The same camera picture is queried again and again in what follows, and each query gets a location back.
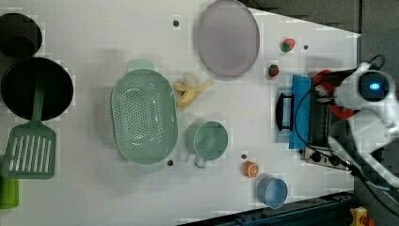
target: purple plate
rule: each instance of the purple plate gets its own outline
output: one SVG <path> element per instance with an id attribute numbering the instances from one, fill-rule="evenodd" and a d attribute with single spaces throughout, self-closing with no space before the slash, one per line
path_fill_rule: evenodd
<path id="1" fill-rule="evenodd" d="M 259 52 L 255 18 L 235 0 L 214 2 L 199 20 L 197 48 L 204 65 L 216 75 L 246 73 Z"/>

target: small blue bowl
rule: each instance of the small blue bowl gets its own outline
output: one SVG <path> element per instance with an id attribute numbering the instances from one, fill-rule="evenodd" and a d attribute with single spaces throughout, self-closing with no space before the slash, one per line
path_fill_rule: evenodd
<path id="1" fill-rule="evenodd" d="M 272 209 L 284 205 L 288 195 L 288 187 L 281 179 L 266 176 L 258 184 L 258 199 Z"/>

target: white table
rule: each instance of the white table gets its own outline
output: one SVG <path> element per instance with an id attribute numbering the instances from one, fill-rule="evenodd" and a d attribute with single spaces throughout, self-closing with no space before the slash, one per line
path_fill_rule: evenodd
<path id="1" fill-rule="evenodd" d="M 61 60 L 75 87 L 68 112 L 46 122 L 58 138 L 56 176 L 22 181 L 19 207 L 0 212 L 3 226 L 175 225 L 265 207 L 255 197 L 262 175 L 257 180 L 242 175 L 242 153 L 261 166 L 261 173 L 288 184 L 287 202 L 353 189 L 347 172 L 307 164 L 275 141 L 274 108 L 278 88 L 289 87 L 294 73 L 354 68 L 358 35 L 258 10 L 251 10 L 261 32 L 258 59 L 245 75 L 215 80 L 193 105 L 178 109 L 179 139 L 168 157 L 174 165 L 142 175 L 120 154 L 109 98 L 127 62 L 149 58 L 170 82 L 184 72 L 200 82 L 212 79 L 192 41 L 194 22 L 211 2 L 0 2 L 1 14 L 21 12 L 39 23 L 45 35 L 38 56 Z M 279 52 L 282 37 L 296 39 L 292 53 Z M 279 64 L 277 78 L 264 76 L 270 63 Z M 194 167 L 194 155 L 184 147 L 184 130 L 195 119 L 221 121 L 229 132 L 228 150 L 206 169 Z M 9 131 L 23 120 L 2 104 L 0 122 L 4 152 Z"/>

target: green cup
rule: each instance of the green cup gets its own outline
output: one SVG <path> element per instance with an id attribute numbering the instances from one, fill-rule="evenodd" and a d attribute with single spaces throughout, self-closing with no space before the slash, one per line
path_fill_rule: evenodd
<path id="1" fill-rule="evenodd" d="M 18 180 L 0 177 L 0 209 L 11 209 L 19 203 Z"/>
<path id="2" fill-rule="evenodd" d="M 185 133 L 185 147 L 196 155 L 194 165 L 204 169 L 206 162 L 220 157 L 227 148 L 228 134 L 217 121 L 191 124 Z"/>

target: green colander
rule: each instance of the green colander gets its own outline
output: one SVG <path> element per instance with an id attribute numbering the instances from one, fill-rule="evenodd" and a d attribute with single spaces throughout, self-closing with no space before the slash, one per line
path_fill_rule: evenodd
<path id="1" fill-rule="evenodd" d="M 132 60 L 128 69 L 112 91 L 115 136 L 123 155 L 151 173 L 165 166 L 177 141 L 174 91 L 149 60 Z"/>

